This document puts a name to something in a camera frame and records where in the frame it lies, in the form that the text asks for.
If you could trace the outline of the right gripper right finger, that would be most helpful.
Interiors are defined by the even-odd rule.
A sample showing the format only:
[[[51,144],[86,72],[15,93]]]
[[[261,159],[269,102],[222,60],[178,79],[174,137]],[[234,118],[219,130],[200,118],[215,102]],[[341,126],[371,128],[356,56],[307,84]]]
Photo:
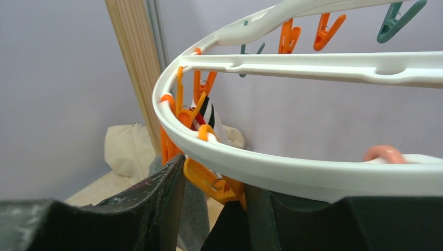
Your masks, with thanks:
[[[441,197],[327,203],[247,185],[254,250],[442,250]]]

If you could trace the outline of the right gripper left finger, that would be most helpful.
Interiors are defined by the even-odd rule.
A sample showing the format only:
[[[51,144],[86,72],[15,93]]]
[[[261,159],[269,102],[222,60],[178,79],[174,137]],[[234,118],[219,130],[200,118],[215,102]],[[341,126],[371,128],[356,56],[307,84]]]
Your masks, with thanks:
[[[97,205],[1,202],[1,250],[175,250],[185,158]]]

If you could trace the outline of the grey sock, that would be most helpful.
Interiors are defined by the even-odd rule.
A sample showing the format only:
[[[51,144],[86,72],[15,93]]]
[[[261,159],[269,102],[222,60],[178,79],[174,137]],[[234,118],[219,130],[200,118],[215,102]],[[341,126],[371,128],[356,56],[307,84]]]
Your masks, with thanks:
[[[210,232],[206,198],[187,179],[184,181],[176,247],[182,250],[200,250]]]

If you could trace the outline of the black patterned sport sock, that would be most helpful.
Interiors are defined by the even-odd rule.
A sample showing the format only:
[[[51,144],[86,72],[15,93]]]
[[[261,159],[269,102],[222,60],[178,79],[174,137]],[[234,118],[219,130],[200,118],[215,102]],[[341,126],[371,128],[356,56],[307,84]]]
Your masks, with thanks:
[[[252,251],[248,216],[240,202],[227,202],[201,251]]]

